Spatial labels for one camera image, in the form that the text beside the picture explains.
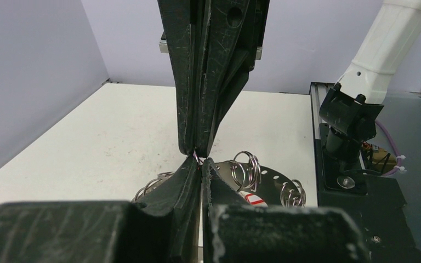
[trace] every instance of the red line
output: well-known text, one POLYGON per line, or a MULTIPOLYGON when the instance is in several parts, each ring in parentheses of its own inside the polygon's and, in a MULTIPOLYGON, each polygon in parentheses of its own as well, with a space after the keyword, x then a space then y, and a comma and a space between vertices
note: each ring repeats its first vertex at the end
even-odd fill
POLYGON ((263 203, 264 202, 264 200, 257 200, 257 201, 254 201, 254 202, 250 202, 250 204, 260 204, 260 203, 263 203))
POLYGON ((249 193, 244 198, 246 199, 246 201, 248 201, 248 203, 251 203, 251 201, 249 200, 249 197, 253 195, 254 195, 253 193, 249 193))

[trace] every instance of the scratched black surface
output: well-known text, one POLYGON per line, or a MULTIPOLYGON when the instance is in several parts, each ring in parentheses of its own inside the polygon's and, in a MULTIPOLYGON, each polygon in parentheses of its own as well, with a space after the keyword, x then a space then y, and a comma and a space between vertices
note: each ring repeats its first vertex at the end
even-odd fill
POLYGON ((0 206, 0 262, 113 262, 128 202, 0 206))
POLYGON ((177 90, 180 152, 207 157, 254 69, 269 0, 158 0, 177 90))
POLYGON ((367 262, 360 232, 344 216, 333 209, 215 204, 209 262, 367 262))
POLYGON ((201 174, 188 157, 137 203, 0 206, 0 262, 190 262, 197 256, 201 174))

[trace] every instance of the silver ring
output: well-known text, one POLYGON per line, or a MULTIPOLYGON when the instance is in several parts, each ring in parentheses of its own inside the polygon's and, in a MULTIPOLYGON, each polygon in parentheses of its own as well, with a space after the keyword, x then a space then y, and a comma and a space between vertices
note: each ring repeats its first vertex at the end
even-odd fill
POLYGON ((285 198, 283 196, 283 193, 284 193, 285 188, 288 184, 284 184, 282 186, 282 190, 280 191, 280 203, 284 207, 305 207, 306 206, 306 192, 304 191, 303 185, 301 184, 300 181, 298 181, 296 179, 292 180, 291 182, 293 182, 296 185, 296 188, 298 189, 300 196, 299 197, 297 197, 297 196, 293 197, 294 189, 290 189, 288 198, 286 198, 286 200, 285 200, 285 198))
POLYGON ((196 154, 196 150, 194 150, 193 152, 193 157, 195 158, 195 160, 197 161, 197 164, 204 164, 203 161, 201 161, 201 159, 198 157, 198 155, 196 154))
POLYGON ((248 151, 241 151, 235 155, 232 161, 237 162, 236 158, 240 155, 244 154, 249 158, 248 161, 248 179, 249 184, 244 188, 250 188, 254 192, 257 191, 257 184, 260 184, 262 182, 262 176, 260 172, 260 164, 259 160, 255 155, 248 151))
POLYGON ((238 182, 238 178, 236 177, 236 169, 238 167, 230 166, 231 177, 233 177, 233 181, 235 181, 236 185, 239 187, 238 190, 236 190, 236 192, 240 192, 241 189, 243 189, 244 183, 246 182, 246 171, 244 170, 243 165, 241 165, 241 163, 239 163, 237 161, 229 160, 229 163, 239 166, 241 168, 241 170, 243 171, 243 183, 240 184, 240 182, 238 182))
POLYGON ((136 192, 135 197, 133 198, 132 202, 136 202, 136 200, 145 196, 146 191, 149 190, 149 188, 153 187, 156 183, 158 183, 162 180, 167 180, 173 174, 174 174, 174 172, 172 172, 172 171, 167 171, 165 173, 157 174, 157 178, 154 178, 151 181, 147 182, 147 184, 143 188, 141 188, 140 190, 138 190, 138 192, 136 192))

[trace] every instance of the white tabletop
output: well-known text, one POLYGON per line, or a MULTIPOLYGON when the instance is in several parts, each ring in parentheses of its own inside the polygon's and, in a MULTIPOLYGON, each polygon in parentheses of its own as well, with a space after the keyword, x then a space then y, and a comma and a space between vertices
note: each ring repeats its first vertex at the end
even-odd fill
MULTIPOLYGON (((0 203, 131 200, 185 160, 176 115, 174 88, 106 84, 0 169, 0 203)), ((210 156, 221 162, 242 150, 300 180, 317 206, 308 95, 242 92, 210 156)))

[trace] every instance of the gray wall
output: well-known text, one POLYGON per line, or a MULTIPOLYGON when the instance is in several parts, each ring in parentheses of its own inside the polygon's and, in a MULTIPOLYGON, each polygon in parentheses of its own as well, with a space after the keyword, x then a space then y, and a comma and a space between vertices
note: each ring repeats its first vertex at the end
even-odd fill
MULTIPOLYGON (((156 0, 82 0, 109 76, 134 84, 170 85, 156 0)), ((349 65, 383 0, 270 2, 262 61, 248 90, 307 93, 312 81, 335 82, 349 65)), ((390 89, 421 91, 421 35, 390 89)))
POLYGON ((107 78, 80 0, 0 0, 0 167, 107 78))

